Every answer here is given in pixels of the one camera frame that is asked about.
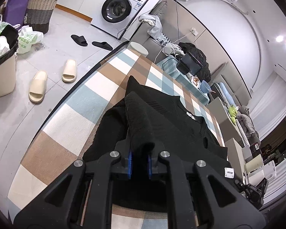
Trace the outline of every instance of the washing machine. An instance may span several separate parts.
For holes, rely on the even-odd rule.
[[[120,39],[147,0],[103,0],[91,24]]]

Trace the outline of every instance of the woven basket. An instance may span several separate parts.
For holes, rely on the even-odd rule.
[[[29,0],[23,24],[34,31],[47,33],[57,0]]]

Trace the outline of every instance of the washing machine door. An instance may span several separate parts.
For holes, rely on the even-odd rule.
[[[102,16],[110,23],[121,22],[130,15],[129,0],[106,0],[102,6]]]

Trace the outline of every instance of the checkered cloth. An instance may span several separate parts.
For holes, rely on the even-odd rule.
[[[123,49],[92,73],[61,104],[39,131],[8,193],[11,220],[91,145],[103,114],[125,96],[129,76],[169,95],[179,95],[193,114],[203,116],[224,146],[216,119],[187,89],[139,53]],[[113,205],[112,228],[167,228],[165,213]]]
[[[190,80],[177,69],[178,61],[173,56],[168,56],[164,60],[157,63],[162,70],[175,79],[182,86],[186,87],[203,105],[207,105],[210,101],[208,96],[201,92],[199,88],[193,85]]]

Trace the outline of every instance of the blue cushion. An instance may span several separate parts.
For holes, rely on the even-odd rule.
[[[225,95],[225,97],[226,97],[226,99],[227,99],[229,105],[230,105],[230,106],[231,106],[231,105],[234,105],[234,107],[236,107],[236,104],[235,104],[235,102],[234,102],[232,96],[231,96],[231,95],[229,94],[229,92],[227,91],[226,86],[225,86],[223,83],[219,83],[219,86],[220,86],[221,90],[223,91],[223,94]]]

